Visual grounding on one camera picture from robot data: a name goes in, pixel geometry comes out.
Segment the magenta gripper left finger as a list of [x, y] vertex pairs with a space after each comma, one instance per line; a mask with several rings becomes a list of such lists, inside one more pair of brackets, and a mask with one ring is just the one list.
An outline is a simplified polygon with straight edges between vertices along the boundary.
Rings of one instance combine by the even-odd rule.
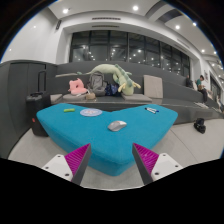
[[80, 185], [91, 154], [91, 144], [86, 144], [67, 155], [57, 154], [42, 169]]

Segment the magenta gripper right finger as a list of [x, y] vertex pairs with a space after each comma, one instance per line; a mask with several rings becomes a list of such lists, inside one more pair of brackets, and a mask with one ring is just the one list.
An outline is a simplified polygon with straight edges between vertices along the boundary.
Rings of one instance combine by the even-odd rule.
[[132, 146], [132, 154], [144, 185], [182, 169], [167, 153], [157, 154], [137, 143]]

